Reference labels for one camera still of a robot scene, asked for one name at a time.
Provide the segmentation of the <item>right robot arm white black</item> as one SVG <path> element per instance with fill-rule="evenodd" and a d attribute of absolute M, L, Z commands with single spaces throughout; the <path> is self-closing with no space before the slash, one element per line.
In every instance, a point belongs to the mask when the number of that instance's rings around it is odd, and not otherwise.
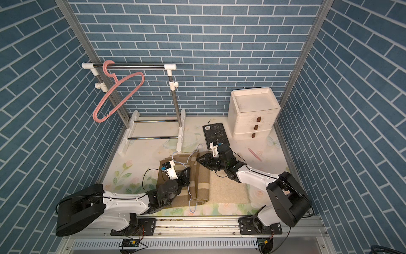
<path fill-rule="evenodd" d="M 217 156 L 209 152 L 198 157 L 197 162 L 212 171 L 223 170 L 229 179 L 267 193 L 270 204 L 261 205 L 251 220 L 258 231 L 280 222 L 292 228 L 312 207 L 309 196 L 292 174 L 285 171 L 278 175 L 254 169 L 237 160 L 226 144 L 218 146 Z"/>

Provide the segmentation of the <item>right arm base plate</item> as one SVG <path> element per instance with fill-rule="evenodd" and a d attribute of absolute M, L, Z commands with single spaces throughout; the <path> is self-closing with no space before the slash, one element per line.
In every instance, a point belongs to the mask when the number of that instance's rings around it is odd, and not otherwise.
<path fill-rule="evenodd" d="M 263 225 L 254 215 L 240 217 L 238 219 L 241 235 L 281 235 L 282 227 L 280 223 L 270 226 Z"/>

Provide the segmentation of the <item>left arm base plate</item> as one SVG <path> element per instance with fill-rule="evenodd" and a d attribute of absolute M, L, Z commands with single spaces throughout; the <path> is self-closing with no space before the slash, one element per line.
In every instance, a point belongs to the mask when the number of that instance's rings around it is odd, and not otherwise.
<path fill-rule="evenodd" d="M 157 220 L 155 218 L 130 219 L 130 224 L 121 231 L 111 230 L 111 236 L 153 236 Z"/>

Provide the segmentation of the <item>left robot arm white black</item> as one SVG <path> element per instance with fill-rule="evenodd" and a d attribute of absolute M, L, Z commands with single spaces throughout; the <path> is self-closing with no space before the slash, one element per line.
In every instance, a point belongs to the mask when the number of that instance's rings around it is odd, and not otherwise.
<path fill-rule="evenodd" d="M 111 229 L 129 235 L 138 231 L 137 216 L 153 214 L 172 201 L 190 184 L 190 171 L 176 173 L 154 190 L 141 194 L 117 194 L 95 184 L 66 198 L 56 206 L 56 236 L 74 235 L 84 229 Z"/>

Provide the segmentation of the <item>brown plaid scarf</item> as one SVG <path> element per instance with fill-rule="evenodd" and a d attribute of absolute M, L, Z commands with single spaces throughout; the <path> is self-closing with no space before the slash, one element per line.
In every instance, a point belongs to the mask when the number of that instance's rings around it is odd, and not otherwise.
<path fill-rule="evenodd" d="M 191 206 L 192 208 L 195 205 L 203 205 L 209 200 L 209 189 L 210 189 L 210 170 L 202 166 L 197 162 L 197 157 L 200 156 L 200 153 L 195 153 L 189 158 L 190 154 L 185 155 L 174 155 L 173 158 L 177 162 L 185 164 L 187 167 L 190 167 L 190 193 L 192 196 Z M 163 164 L 170 161 L 171 157 L 168 157 L 160 161 L 159 168 L 163 167 Z M 176 163 L 175 170 L 177 173 L 184 170 L 184 166 L 179 163 Z M 169 180 L 169 177 L 165 173 L 159 173 L 157 187 L 162 185 L 165 181 Z M 190 200 L 190 195 L 188 193 L 188 188 L 184 187 L 180 193 L 173 201 L 172 204 L 167 208 L 175 208 L 188 206 Z"/>

